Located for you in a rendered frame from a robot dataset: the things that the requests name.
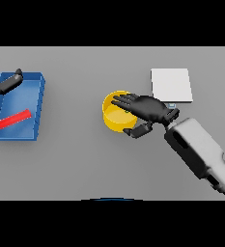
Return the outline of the red beaker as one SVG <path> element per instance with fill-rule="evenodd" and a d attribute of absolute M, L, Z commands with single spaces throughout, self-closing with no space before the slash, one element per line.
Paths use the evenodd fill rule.
<path fill-rule="evenodd" d="M 0 120 L 0 130 L 11 126 L 13 124 L 18 124 L 24 120 L 27 120 L 32 117 L 32 114 L 29 109 L 25 109 L 24 111 L 13 114 L 7 118 Z"/>

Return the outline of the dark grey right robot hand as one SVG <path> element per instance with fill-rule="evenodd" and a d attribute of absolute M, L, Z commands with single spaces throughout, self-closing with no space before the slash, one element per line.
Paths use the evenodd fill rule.
<path fill-rule="evenodd" d="M 162 101 L 153 96 L 119 95 L 113 96 L 111 103 L 145 121 L 135 128 L 123 129 L 125 134 L 134 139 L 150 133 L 153 130 L 153 124 L 168 126 L 180 114 L 178 108 L 169 109 Z"/>

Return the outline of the blue tray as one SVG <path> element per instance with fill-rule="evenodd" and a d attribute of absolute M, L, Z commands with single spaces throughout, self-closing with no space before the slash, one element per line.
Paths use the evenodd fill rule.
<path fill-rule="evenodd" d="M 28 109 L 31 118 L 0 130 L 0 141 L 36 141 L 39 135 L 45 80 L 41 72 L 23 72 L 23 82 L 0 95 L 0 120 Z"/>

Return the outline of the pale square measuring scale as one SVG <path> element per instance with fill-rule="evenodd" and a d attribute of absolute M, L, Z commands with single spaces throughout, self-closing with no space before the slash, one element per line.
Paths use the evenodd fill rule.
<path fill-rule="evenodd" d="M 151 69 L 151 81 L 153 97 L 168 108 L 193 101 L 188 69 Z"/>

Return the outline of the yellow bowl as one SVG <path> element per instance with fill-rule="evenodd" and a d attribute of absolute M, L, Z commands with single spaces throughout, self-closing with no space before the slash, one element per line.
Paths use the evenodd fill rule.
<path fill-rule="evenodd" d="M 126 95 L 127 91 L 115 91 L 107 95 L 102 103 L 102 118 L 104 124 L 113 131 L 123 133 L 124 128 L 134 128 L 137 118 L 131 113 L 111 103 L 114 96 Z"/>

